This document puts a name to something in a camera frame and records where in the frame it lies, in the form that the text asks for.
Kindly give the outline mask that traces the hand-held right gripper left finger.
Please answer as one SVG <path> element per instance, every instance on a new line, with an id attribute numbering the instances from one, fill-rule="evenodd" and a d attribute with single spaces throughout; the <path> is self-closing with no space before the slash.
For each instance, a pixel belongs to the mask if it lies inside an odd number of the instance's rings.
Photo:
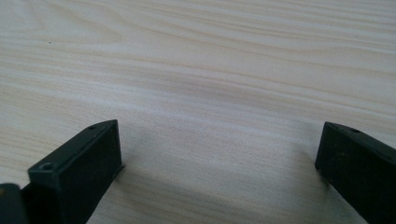
<path id="1" fill-rule="evenodd" d="M 118 122 L 93 124 L 28 169 L 31 224 L 86 224 L 123 168 Z"/>

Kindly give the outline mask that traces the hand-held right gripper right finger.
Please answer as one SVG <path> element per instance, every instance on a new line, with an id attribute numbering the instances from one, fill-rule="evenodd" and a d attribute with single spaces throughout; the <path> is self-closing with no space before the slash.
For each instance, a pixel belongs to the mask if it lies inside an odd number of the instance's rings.
<path id="1" fill-rule="evenodd" d="M 326 122 L 315 167 L 369 224 L 396 224 L 396 149 Z"/>

